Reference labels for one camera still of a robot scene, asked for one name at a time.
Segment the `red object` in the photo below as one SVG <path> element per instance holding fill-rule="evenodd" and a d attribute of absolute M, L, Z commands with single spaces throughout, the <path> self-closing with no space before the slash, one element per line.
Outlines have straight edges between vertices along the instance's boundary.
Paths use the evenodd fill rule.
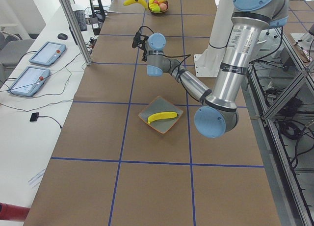
<path fill-rule="evenodd" d="M 29 210 L 27 207 L 0 203 L 0 220 L 24 222 Z"/>

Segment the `bowl of fruit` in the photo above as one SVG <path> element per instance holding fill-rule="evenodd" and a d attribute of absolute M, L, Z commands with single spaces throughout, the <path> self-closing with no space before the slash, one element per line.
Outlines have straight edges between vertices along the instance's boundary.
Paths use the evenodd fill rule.
<path fill-rule="evenodd" d="M 152 13 L 160 14 L 168 10 L 167 0 L 148 0 L 148 10 Z"/>

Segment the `computer mouse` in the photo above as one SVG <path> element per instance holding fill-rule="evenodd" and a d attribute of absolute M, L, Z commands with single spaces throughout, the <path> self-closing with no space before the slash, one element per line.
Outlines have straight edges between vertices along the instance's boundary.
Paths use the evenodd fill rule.
<path fill-rule="evenodd" d="M 66 39 L 68 39 L 68 35 L 67 35 L 67 34 L 64 34 L 64 33 L 60 33 L 60 34 L 58 34 L 58 39 L 60 39 L 60 40 L 66 40 Z"/>

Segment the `tablet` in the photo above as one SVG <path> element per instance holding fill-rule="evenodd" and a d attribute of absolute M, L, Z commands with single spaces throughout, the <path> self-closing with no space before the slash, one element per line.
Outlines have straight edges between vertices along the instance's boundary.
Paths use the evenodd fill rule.
<path fill-rule="evenodd" d="M 29 62 L 50 66 L 63 54 L 66 48 L 65 44 L 48 41 L 29 59 Z"/>
<path fill-rule="evenodd" d="M 45 83 L 50 70 L 35 66 L 28 66 L 9 87 L 8 92 L 14 95 L 31 97 Z"/>

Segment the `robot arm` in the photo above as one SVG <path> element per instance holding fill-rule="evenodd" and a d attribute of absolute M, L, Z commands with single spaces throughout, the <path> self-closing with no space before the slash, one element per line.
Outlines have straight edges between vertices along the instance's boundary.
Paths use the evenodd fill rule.
<path fill-rule="evenodd" d="M 165 37 L 160 33 L 149 36 L 145 44 L 144 59 L 147 73 L 160 76 L 169 73 L 204 107 L 195 114 L 198 131 L 210 138 L 219 137 L 233 129 L 238 122 L 235 99 L 246 75 L 251 53 L 264 29 L 283 26 L 288 18 L 289 0 L 233 0 L 233 30 L 220 65 L 213 90 L 187 71 L 176 59 L 166 58 L 163 48 Z M 133 47 L 137 45 L 135 35 Z"/>

